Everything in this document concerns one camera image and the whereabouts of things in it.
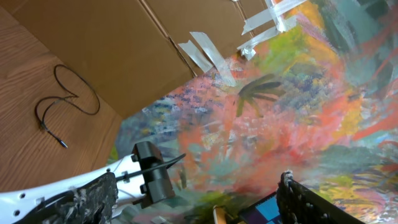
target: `crumpled tape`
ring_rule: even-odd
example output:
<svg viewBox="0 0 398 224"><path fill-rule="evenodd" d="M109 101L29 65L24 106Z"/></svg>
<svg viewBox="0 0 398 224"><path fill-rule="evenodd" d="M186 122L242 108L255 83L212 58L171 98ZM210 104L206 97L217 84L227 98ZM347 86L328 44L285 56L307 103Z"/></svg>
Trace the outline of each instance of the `crumpled tape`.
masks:
<svg viewBox="0 0 398 224"><path fill-rule="evenodd" d="M209 71L213 65L206 59L206 57L199 51L199 49L189 40L187 43L178 44L182 50L189 55L189 57L199 66L203 72Z"/></svg>
<svg viewBox="0 0 398 224"><path fill-rule="evenodd" d="M207 56L216 66L218 72L224 83L229 86L236 86L236 81L229 70L229 65L225 62L225 59L218 52L216 46L212 43L210 38L202 32L190 32L192 37L198 42L200 47L205 51Z"/></svg>
<svg viewBox="0 0 398 224"><path fill-rule="evenodd" d="M253 37L252 39L248 40L246 43L240 45L237 49L241 51L241 55L245 56L247 60L250 60L253 58L253 56L256 54L256 51L254 50L254 47L257 44L260 44L261 42L264 42L266 40L269 40L275 36L277 36L280 33L287 32L290 29L294 28L297 25L297 17L292 16L288 19L282 19L283 24L284 24L284 30L278 30L277 27L271 27L270 29L267 29L266 31L262 32L261 34Z"/></svg>
<svg viewBox="0 0 398 224"><path fill-rule="evenodd" d="M283 0L282 2L273 5L271 0L266 0L266 4L268 9L263 10L256 15L246 19L244 21L243 32L242 35L252 31L253 29L274 20L277 28L281 32L285 32L286 28L280 18L285 12L297 7L301 3L305 2L306 0Z"/></svg>

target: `cardboard box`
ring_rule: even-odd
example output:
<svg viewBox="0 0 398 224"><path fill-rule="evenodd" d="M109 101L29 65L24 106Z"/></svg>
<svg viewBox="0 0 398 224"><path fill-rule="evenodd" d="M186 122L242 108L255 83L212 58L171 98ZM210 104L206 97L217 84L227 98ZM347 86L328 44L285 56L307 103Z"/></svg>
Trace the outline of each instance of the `cardboard box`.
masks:
<svg viewBox="0 0 398 224"><path fill-rule="evenodd" d="M191 40L201 49L190 32L204 32L226 58L253 37L255 30L241 35L245 15L266 6L263 0L240 1L0 0L0 4L127 118L190 80L185 61L201 75L170 38L176 44Z"/></svg>

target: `tape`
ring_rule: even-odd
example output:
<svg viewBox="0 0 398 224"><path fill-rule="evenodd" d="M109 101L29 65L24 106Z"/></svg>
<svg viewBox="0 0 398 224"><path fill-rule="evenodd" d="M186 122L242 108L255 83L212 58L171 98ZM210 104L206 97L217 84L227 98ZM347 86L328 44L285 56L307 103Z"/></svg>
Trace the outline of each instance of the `tape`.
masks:
<svg viewBox="0 0 398 224"><path fill-rule="evenodd" d="M189 57L199 66L203 72L209 71L213 65L206 59L206 57L199 51L199 49L189 40L187 43L178 44L182 50L189 55Z"/></svg>
<svg viewBox="0 0 398 224"><path fill-rule="evenodd" d="M242 35L271 20L274 20L278 30L280 30L281 32L285 32L286 29L284 28L284 24L278 17L305 1L306 0L283 0L280 3L273 5L271 0L266 0L268 9L257 13L249 19L246 19L244 21Z"/></svg>
<svg viewBox="0 0 398 224"><path fill-rule="evenodd" d="M229 65L225 62L223 56L218 52L216 46L212 43L210 38L202 32L190 32L192 37L198 42L200 47L205 51L207 56L216 66L221 78L226 85L236 86L234 77L229 70Z"/></svg>
<svg viewBox="0 0 398 224"><path fill-rule="evenodd" d="M266 31L262 32L261 34L253 37L252 39L248 40L246 43L240 45L237 49L241 51L241 55L245 56L246 59L250 60L256 54L254 47L261 42L269 40L282 32L287 32L290 29L294 28L297 25L297 17L292 16L288 19L282 19L282 23L284 24L284 30L278 30L277 27L272 27L267 29Z"/></svg>

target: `colorful painting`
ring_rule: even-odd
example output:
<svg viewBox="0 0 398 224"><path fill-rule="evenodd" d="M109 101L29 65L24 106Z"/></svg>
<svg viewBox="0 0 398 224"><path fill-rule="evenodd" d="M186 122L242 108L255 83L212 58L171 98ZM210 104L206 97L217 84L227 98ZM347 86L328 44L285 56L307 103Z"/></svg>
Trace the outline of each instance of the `colorful painting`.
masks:
<svg viewBox="0 0 398 224"><path fill-rule="evenodd" d="M297 26L123 121L118 156L152 141L176 197L119 222L209 223L277 188L283 171L366 223L398 223L398 8L388 0L311 0Z"/></svg>

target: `wood grain surface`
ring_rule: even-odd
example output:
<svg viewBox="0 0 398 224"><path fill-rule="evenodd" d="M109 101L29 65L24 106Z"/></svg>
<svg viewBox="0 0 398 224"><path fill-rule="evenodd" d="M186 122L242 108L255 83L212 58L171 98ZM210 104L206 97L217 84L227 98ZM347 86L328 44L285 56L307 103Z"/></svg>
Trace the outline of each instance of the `wood grain surface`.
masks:
<svg viewBox="0 0 398 224"><path fill-rule="evenodd" d="M121 117L103 100L94 116L66 103L49 110L47 126L68 149L39 129L36 102L68 94L53 77L58 63L62 62L0 7L0 192L48 184L106 163ZM79 78L63 68L59 77L80 96L74 103L95 110L95 97ZM41 105L40 114L49 103Z"/></svg>

